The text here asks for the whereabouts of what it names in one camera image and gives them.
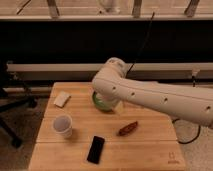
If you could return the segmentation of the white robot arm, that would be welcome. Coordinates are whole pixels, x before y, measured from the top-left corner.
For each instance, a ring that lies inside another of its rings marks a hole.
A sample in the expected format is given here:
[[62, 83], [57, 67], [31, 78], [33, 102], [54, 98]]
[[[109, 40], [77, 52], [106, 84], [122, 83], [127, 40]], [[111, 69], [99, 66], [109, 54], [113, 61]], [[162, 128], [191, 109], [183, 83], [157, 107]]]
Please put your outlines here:
[[109, 58], [92, 87], [108, 104], [127, 101], [213, 129], [213, 89], [131, 80], [126, 74], [123, 60]]

